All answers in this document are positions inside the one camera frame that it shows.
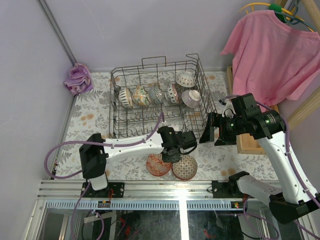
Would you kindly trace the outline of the blue stroke white bowl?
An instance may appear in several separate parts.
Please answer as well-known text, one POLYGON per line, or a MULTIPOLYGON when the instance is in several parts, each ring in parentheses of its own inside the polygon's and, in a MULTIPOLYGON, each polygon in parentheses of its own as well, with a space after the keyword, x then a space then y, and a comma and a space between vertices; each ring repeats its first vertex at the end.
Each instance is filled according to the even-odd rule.
POLYGON ((118 94, 118 100, 124 108, 132 108, 133 100, 130 90, 127 87, 121 88, 118 94))

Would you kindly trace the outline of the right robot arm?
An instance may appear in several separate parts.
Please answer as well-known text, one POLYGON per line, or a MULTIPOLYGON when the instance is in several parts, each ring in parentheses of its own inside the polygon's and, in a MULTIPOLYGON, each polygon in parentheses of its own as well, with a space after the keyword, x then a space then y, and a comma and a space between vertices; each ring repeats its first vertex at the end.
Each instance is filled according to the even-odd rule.
POLYGON ((320 208, 320 193, 308 180, 289 140, 289 126, 274 109, 255 100, 251 93, 230 95, 231 117, 210 112, 199 142, 215 146, 237 143, 237 136, 249 134, 264 149, 279 181, 273 187, 245 171, 229 177, 233 197, 247 194, 269 207, 274 218, 288 224, 320 208))

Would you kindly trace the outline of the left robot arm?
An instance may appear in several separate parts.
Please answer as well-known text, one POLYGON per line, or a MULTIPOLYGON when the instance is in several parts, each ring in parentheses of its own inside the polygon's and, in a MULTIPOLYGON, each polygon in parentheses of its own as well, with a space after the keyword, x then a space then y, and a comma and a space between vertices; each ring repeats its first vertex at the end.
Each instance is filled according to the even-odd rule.
POLYGON ((82 176, 88 180, 89 190, 102 198, 110 190, 106 174, 108 161, 160 154, 165 163, 177 163, 197 145, 193 131, 176 131, 170 126, 162 126, 150 134, 121 139, 103 140, 100 133, 95 133, 79 148, 82 176))

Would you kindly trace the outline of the brown diamond dotted bowl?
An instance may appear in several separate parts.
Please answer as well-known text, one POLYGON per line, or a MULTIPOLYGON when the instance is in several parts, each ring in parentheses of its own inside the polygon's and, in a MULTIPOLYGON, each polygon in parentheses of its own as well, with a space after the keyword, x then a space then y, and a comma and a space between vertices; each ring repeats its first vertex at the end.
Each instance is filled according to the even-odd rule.
POLYGON ((171 104, 179 104, 180 103, 179 94, 178 94, 175 83, 170 83, 168 85, 166 92, 165 92, 165 98, 171 104))

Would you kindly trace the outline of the purple striped bowl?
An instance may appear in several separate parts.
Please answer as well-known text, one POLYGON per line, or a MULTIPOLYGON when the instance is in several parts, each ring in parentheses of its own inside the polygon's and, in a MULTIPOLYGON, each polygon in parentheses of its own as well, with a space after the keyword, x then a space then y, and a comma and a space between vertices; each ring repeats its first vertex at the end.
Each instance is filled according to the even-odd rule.
POLYGON ((197 90, 185 90, 181 94, 182 102, 189 108, 195 109, 200 104, 201 95, 197 90))

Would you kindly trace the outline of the orange leaf floral bowl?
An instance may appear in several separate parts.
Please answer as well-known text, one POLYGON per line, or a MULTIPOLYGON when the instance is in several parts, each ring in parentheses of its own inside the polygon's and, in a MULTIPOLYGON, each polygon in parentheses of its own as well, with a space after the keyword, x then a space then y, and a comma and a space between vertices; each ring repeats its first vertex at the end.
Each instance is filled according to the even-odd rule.
POLYGON ((141 85, 137 85, 132 95, 133 102, 138 106, 148 107, 150 104, 149 94, 141 85))

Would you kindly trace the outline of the navy geometric pattern bowl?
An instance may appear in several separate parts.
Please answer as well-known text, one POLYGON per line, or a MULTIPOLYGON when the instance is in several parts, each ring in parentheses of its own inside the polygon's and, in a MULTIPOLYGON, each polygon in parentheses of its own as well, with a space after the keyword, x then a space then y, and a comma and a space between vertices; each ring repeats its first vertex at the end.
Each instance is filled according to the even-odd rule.
POLYGON ((150 100, 156 105, 162 105, 164 103, 164 96, 162 90, 157 84, 154 84, 148 91, 150 100))

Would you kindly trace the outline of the orange aztec pattern bowl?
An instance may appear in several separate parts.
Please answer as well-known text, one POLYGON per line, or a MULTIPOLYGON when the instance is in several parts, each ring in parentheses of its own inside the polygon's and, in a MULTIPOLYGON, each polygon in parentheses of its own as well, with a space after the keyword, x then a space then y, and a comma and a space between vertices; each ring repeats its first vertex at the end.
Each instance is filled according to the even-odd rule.
POLYGON ((151 154, 146 160, 146 168, 151 175, 161 177, 171 170, 172 163, 164 162, 161 154, 151 154))

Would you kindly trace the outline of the orange diamond white bowl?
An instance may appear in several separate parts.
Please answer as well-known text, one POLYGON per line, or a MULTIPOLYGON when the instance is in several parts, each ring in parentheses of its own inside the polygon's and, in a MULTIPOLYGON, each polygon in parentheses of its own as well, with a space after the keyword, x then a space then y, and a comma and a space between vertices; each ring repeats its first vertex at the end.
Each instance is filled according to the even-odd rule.
POLYGON ((196 85, 196 80, 192 72, 184 71, 177 75, 176 83, 185 88, 193 88, 196 85))

